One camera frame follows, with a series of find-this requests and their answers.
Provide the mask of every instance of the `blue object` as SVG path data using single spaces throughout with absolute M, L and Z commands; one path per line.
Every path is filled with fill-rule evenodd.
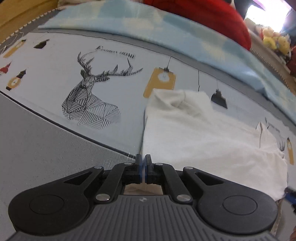
M 142 159 L 142 155 L 140 155 L 139 174 L 140 174 L 141 183 L 142 183 L 142 180 L 143 180 L 143 175 L 142 175 L 143 165 L 144 165 L 144 162 L 143 162 L 143 159 Z
M 147 156 L 145 156 L 144 165 L 145 165 L 145 183 L 147 183 Z
M 285 195 L 285 199 L 289 201 L 291 204 L 296 204 L 296 196 L 292 195 L 291 193 L 287 193 Z
M 148 41 L 220 69 L 251 86 L 296 124 L 296 97 L 249 51 L 189 19 L 125 0 L 69 7 L 39 28 L 82 29 Z

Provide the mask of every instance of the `geometric deer illustration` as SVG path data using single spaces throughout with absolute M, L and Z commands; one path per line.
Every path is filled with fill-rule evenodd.
M 78 63 L 83 67 L 80 74 L 83 80 L 69 93 L 62 104 L 63 114 L 69 120 L 78 120 L 77 125 L 86 125 L 96 129 L 102 129 L 107 125 L 118 122 L 120 119 L 120 111 L 116 105 L 106 103 L 93 95 L 91 89 L 96 82 L 109 80 L 109 76 L 129 76 L 140 72 L 143 68 L 132 72 L 132 65 L 129 64 L 127 70 L 117 72 L 118 65 L 112 71 L 103 71 L 98 75 L 91 73 L 90 63 L 94 59 L 90 59 L 85 63 L 86 54 L 77 57 Z

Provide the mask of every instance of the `white towel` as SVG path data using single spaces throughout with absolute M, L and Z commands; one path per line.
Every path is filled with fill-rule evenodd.
M 266 126 L 213 110 L 204 92 L 154 89 L 145 110 L 142 153 L 176 170 L 192 166 L 279 200 L 287 164 Z

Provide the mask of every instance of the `wooden headboard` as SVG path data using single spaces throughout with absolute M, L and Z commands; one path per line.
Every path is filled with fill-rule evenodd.
M 56 7 L 57 0 L 3 0 L 0 3 L 0 43 L 26 23 Z

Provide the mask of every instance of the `red fabric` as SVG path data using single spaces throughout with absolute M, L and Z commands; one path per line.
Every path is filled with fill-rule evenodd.
M 144 0 L 147 5 L 189 18 L 231 38 L 247 50 L 251 37 L 239 13 L 223 0 Z
M 291 70 L 291 75 L 296 75 L 296 46 L 291 49 L 291 60 L 287 63 L 287 67 Z

